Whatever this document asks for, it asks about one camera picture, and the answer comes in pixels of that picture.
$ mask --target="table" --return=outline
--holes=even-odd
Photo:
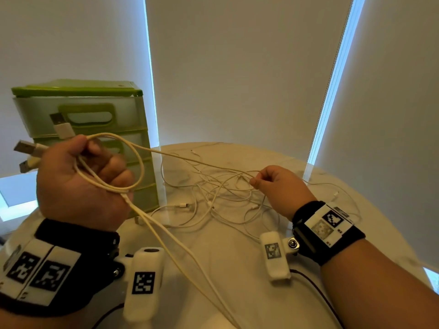
[[[190,150],[199,154],[204,162],[240,169],[244,171],[260,170],[267,165],[280,165],[302,176],[310,173],[310,183],[328,183],[309,185],[317,199],[331,201],[334,193],[339,192],[335,202],[348,213],[357,213],[358,206],[362,220],[352,215],[354,221],[367,236],[367,239],[380,249],[390,259],[400,264],[406,270],[418,277],[425,284],[430,285],[424,270],[416,267],[412,260],[416,255],[402,235],[391,222],[367,199],[361,196],[347,184],[323,170],[307,166],[303,161],[265,149],[229,144],[229,143],[180,143],[163,146],[162,151],[177,153],[183,157],[193,156]],[[191,173],[191,167],[184,161],[167,156],[154,154],[156,180],[161,205],[193,203],[189,188],[172,188],[163,185],[160,175],[160,163],[163,160],[165,178],[173,184],[190,184],[199,180],[199,176]],[[249,204],[242,202],[216,202],[217,210],[233,221],[242,221],[244,212]],[[179,224],[190,217],[190,212],[163,210],[155,218],[170,221],[173,225]],[[201,217],[207,206],[200,203],[198,214]],[[252,234],[259,235],[268,228],[275,228],[277,216],[268,213],[264,222],[260,219],[248,226]],[[302,277],[293,276],[288,283],[272,284],[267,279],[261,255],[260,245],[232,228],[206,219],[202,227],[185,229],[171,229],[186,246],[198,257],[204,268],[215,283],[222,297],[249,328],[339,328],[318,293]],[[280,220],[279,232],[288,235],[289,224],[285,218]],[[133,219],[127,220],[119,229],[121,236],[121,254],[131,253],[141,247],[159,246],[146,226],[139,226]],[[182,261],[184,268],[202,284],[205,291],[213,297],[207,283],[202,278],[194,263],[182,249],[169,238],[165,238],[169,249]],[[312,261],[297,256],[291,262],[291,268],[307,274],[319,287],[322,287],[319,268]],[[89,305],[87,312],[87,327],[107,310],[124,301],[126,286],[117,281],[98,293]],[[153,328],[200,328],[217,310],[180,274],[175,265],[167,258],[163,285],[160,290],[160,307],[158,314],[152,321]],[[117,310],[99,326],[103,328],[125,328],[122,312]]]

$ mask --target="white marble table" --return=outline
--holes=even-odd
[[[195,150],[205,162],[245,171],[260,170],[267,165],[275,164],[303,175],[306,168],[306,163],[303,161],[269,150],[237,144],[182,143],[160,148],[184,157],[194,157],[190,149]],[[193,203],[189,188],[175,189],[163,186],[159,172],[161,157],[155,155],[154,159],[161,204]],[[182,160],[163,156],[163,166],[165,178],[173,184],[184,185],[199,180],[196,174],[191,173],[190,166]],[[352,215],[353,220],[358,221],[357,226],[365,232],[367,239],[390,259],[429,285],[423,269],[411,265],[408,260],[416,259],[412,248],[373,204],[347,184],[321,169],[312,169],[309,182],[333,183],[348,192],[362,216],[360,221],[358,216]],[[330,201],[334,193],[339,191],[335,202],[348,213],[358,213],[353,200],[338,187],[329,184],[309,185],[309,187],[316,197],[323,201]],[[200,209],[194,220],[207,210],[207,206],[201,202],[200,195],[198,199]],[[242,221],[249,204],[243,205],[239,202],[231,204],[220,199],[215,206],[229,220]],[[187,220],[190,215],[188,210],[186,212],[164,210],[159,211],[154,217],[176,225]],[[276,227],[276,215],[266,214],[264,217],[265,225]],[[273,285],[268,281],[260,246],[257,243],[209,216],[206,223],[200,225],[201,228],[171,229],[171,231],[195,253],[222,297],[235,314],[248,324],[248,328],[339,328],[318,293],[302,277],[294,276],[289,284]],[[260,219],[250,224],[248,229],[254,235],[266,232]],[[121,254],[133,254],[141,247],[159,246],[147,227],[136,225],[133,219],[126,221],[118,232],[121,236]],[[288,233],[288,221],[284,218],[281,220],[279,232]],[[202,284],[206,291],[209,291],[209,295],[213,296],[189,256],[185,255],[169,238],[165,238],[165,243],[182,261],[184,268]],[[290,266],[303,271],[322,287],[319,268],[310,260],[297,256]],[[124,283],[115,282],[95,296],[88,307],[89,326],[87,327],[91,327],[107,310],[124,301],[125,288]],[[217,310],[167,258],[160,291],[160,307],[152,321],[152,327],[196,329],[216,313]],[[128,328],[128,326],[122,319],[122,312],[117,310],[99,328]]]

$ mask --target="person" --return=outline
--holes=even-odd
[[[98,141],[78,135],[44,153],[37,175],[40,211],[53,221],[115,232],[127,219],[129,207],[118,194],[97,188],[77,175],[74,161],[84,151],[88,153],[88,165],[104,181],[117,187],[133,184],[133,175],[121,155],[113,155]],[[274,210],[289,219],[316,201],[301,179],[280,166],[267,166],[250,184],[266,195]],[[346,328],[439,326],[439,296],[365,238],[324,263],[321,277]],[[0,323],[3,329],[82,328],[82,314],[79,309],[63,316],[34,317],[0,309]]]

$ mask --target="person's left hand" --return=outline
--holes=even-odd
[[[113,155],[100,141],[88,141],[84,135],[78,135],[50,147],[41,159],[36,179],[41,214],[57,221],[114,232],[128,218],[130,208],[119,194],[96,187],[76,173],[73,164],[81,153],[108,184],[128,187],[134,183],[133,173],[126,168],[122,155]]]

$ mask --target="screw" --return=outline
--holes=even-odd
[[[291,238],[288,240],[288,246],[292,249],[296,249],[297,248],[297,241],[294,238]]]

